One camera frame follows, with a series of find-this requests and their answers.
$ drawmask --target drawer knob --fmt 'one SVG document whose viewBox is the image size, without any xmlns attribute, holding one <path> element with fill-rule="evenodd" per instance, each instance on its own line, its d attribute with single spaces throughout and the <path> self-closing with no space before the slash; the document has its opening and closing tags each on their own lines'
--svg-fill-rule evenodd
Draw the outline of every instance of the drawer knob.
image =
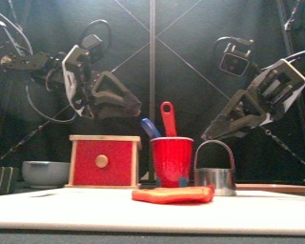
<svg viewBox="0 0 305 244">
<path fill-rule="evenodd" d="M 107 158 L 107 156 L 105 155 L 100 155 L 97 157 L 96 163 L 97 163 L 97 167 L 99 168 L 104 168 L 107 166 L 107 164 L 108 164 L 108 158 Z"/>
</svg>

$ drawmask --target red handle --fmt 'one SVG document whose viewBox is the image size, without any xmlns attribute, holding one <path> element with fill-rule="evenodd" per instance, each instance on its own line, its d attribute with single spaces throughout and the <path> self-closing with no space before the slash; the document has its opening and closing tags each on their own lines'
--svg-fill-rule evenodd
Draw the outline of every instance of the red handle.
<svg viewBox="0 0 305 244">
<path fill-rule="evenodd" d="M 160 105 L 160 111 L 161 111 L 167 136 L 177 136 L 176 114 L 175 114 L 173 104 L 171 102 L 164 102 Z"/>
</svg>

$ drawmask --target blue handle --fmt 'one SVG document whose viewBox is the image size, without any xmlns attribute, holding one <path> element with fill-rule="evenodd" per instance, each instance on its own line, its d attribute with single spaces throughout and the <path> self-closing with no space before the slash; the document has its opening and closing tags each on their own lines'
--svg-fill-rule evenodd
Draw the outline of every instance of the blue handle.
<svg viewBox="0 0 305 244">
<path fill-rule="evenodd" d="M 141 119 L 141 126 L 151 139 L 161 137 L 161 134 L 160 134 L 153 122 L 148 118 Z"/>
</svg>

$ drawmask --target table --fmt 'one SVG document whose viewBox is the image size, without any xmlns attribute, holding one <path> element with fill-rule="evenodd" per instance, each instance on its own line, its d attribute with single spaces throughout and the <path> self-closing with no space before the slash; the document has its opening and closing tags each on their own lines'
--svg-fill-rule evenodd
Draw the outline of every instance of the table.
<svg viewBox="0 0 305 244">
<path fill-rule="evenodd" d="M 0 240 L 305 243 L 305 196 L 237 191 L 209 204 L 163 206 L 132 201 L 131 191 L 71 188 L 0 196 Z"/>
</svg>

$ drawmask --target bucket handle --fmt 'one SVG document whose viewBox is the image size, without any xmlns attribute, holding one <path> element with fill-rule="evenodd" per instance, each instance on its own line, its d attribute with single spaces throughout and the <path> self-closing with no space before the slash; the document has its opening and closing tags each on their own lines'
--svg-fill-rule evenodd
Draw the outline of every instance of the bucket handle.
<svg viewBox="0 0 305 244">
<path fill-rule="evenodd" d="M 195 155 L 195 170 L 197 169 L 199 150 L 200 150 L 201 147 L 203 147 L 204 145 L 207 145 L 208 143 L 216 143 L 216 144 L 221 145 L 221 146 L 225 148 L 225 150 L 227 150 L 228 153 L 229 153 L 231 168 L 232 168 L 232 170 L 235 170 L 235 169 L 236 169 L 236 164 L 235 164 L 235 157 L 233 157 L 232 150 L 231 150 L 229 146 L 228 146 L 223 141 L 219 141 L 219 140 L 208 140 L 208 141 L 205 141 L 205 142 L 199 146 L 199 149 L 197 149 L 197 151 L 196 151 L 196 155 Z"/>
</svg>

